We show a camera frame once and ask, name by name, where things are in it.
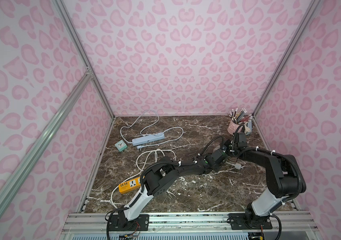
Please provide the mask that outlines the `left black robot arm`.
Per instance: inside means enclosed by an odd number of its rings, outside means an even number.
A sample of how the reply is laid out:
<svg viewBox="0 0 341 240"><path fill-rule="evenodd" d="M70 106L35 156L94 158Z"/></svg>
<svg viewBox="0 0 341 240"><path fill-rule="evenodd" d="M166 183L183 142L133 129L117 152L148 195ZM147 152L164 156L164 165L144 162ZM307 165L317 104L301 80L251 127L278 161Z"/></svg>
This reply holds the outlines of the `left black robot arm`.
<svg viewBox="0 0 341 240"><path fill-rule="evenodd" d="M106 237L109 240L112 217L117 215L121 223L137 219L145 206L155 197L166 192L180 177L206 175L218 172L227 158L224 137L218 136L208 142L191 162L174 161L165 156L150 165L140 175L140 188L132 200L121 208L110 211L105 219Z"/></svg>

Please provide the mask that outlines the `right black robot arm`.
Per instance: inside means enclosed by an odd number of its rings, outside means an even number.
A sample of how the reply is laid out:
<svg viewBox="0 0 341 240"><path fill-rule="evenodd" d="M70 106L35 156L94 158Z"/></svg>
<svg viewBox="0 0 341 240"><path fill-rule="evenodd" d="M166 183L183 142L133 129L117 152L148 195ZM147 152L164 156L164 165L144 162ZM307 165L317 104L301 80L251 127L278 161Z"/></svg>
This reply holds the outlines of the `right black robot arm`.
<svg viewBox="0 0 341 240"><path fill-rule="evenodd" d="M266 189L245 210L244 219L266 219L286 202L306 191L306 183L293 155L283 155L259 147L249 147L244 125L240 125L226 141L227 153L265 169Z"/></svg>

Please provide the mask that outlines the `light blue power strip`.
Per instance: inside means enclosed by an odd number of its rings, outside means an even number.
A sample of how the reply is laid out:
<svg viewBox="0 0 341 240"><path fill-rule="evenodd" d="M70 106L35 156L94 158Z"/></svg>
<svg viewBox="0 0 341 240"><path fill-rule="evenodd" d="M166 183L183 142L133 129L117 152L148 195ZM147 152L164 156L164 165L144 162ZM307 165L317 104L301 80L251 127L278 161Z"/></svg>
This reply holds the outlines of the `light blue power strip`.
<svg viewBox="0 0 341 240"><path fill-rule="evenodd" d="M132 139L132 144L133 146L141 146L141 145L148 144L151 142L163 140L164 138L165 138L164 133L149 134L143 137Z"/></svg>

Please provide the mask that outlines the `orange power strip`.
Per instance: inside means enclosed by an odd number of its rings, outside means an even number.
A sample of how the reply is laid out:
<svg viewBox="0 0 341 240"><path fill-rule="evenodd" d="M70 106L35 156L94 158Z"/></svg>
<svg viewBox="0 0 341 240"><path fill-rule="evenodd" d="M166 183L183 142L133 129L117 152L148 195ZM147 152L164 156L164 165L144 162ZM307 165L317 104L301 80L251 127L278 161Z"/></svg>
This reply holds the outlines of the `orange power strip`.
<svg viewBox="0 0 341 240"><path fill-rule="evenodd" d="M119 192L123 195L141 187L140 177L119 184Z"/></svg>

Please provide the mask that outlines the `pink pencil cup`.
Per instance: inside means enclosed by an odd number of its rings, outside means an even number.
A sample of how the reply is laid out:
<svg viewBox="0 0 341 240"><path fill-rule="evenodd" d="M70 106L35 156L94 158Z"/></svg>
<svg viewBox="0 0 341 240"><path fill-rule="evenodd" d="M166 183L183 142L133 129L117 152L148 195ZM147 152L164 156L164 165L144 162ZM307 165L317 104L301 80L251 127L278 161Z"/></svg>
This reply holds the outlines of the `pink pencil cup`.
<svg viewBox="0 0 341 240"><path fill-rule="evenodd" d="M240 132L243 129L244 123L240 123L239 125L233 121L229 121L229 125L227 131L230 135L233 135L235 132Z"/></svg>

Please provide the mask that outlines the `blue beige pencil sharpener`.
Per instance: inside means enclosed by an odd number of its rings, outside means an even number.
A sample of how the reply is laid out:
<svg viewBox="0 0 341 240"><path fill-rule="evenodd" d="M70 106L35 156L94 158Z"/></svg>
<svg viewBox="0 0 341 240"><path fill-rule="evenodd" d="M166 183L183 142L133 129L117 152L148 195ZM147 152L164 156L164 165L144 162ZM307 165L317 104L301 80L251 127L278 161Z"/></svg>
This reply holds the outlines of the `blue beige pencil sharpener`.
<svg viewBox="0 0 341 240"><path fill-rule="evenodd" d="M244 123L244 133L248 136L252 132L252 119Z"/></svg>

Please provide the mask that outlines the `bundle of pencils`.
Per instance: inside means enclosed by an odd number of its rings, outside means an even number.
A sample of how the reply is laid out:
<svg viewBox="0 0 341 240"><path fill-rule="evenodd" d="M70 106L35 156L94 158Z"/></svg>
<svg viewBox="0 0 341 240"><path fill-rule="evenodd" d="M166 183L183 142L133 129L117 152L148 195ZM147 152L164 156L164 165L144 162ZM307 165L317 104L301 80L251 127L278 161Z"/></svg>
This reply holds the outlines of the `bundle of pencils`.
<svg viewBox="0 0 341 240"><path fill-rule="evenodd" d="M234 124L240 125L250 122L253 119L252 114L247 114L246 109L232 109L229 111L230 121Z"/></svg>

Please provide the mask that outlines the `small green alarm clock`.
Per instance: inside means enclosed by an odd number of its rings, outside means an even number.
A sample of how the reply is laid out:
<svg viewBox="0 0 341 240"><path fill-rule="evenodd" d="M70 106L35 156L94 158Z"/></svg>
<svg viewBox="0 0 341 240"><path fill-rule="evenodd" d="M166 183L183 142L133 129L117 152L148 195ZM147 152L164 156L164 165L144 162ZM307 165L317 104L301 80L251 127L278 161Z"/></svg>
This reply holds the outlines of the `small green alarm clock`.
<svg viewBox="0 0 341 240"><path fill-rule="evenodd" d="M117 143L115 143L115 147L119 152L124 151L128 146L124 140L120 140Z"/></svg>

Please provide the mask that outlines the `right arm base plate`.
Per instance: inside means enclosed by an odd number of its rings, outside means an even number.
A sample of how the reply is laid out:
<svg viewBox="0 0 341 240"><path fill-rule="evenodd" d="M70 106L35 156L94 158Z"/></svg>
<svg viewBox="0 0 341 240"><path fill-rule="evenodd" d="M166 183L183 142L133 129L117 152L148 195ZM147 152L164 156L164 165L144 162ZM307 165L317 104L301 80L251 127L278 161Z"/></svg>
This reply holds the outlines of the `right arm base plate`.
<svg viewBox="0 0 341 240"><path fill-rule="evenodd" d="M246 213L228 215L226 220L232 230L272 230L270 218L248 215Z"/></svg>

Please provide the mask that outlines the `aluminium front rail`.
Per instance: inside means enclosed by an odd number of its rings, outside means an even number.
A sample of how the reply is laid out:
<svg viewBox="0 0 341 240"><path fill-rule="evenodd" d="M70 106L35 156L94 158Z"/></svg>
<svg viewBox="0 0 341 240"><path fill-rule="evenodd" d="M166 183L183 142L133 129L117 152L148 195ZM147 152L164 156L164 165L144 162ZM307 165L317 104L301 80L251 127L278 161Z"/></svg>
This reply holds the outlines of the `aluminium front rail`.
<svg viewBox="0 0 341 240"><path fill-rule="evenodd" d="M191 212L191 213L143 213L149 215L149 228L140 231L144 234L181 234L181 233L303 233L304 236L317 237L319 228L308 211L277 211L270 218L272 230L232 230L226 222L228 212ZM62 235L106 233L105 213L70 214L62 229Z"/></svg>

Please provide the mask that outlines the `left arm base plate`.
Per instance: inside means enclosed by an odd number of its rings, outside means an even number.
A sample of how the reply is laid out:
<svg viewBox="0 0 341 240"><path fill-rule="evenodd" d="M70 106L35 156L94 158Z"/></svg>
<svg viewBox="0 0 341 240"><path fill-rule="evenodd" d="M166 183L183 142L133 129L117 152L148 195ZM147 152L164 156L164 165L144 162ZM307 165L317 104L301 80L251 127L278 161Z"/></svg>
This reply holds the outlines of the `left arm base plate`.
<svg viewBox="0 0 341 240"><path fill-rule="evenodd" d="M112 217L106 215L105 220L108 222L109 231L112 232L133 232L134 230L147 231L149 228L150 216L139 215L135 220L128 221L122 214L113 214Z"/></svg>

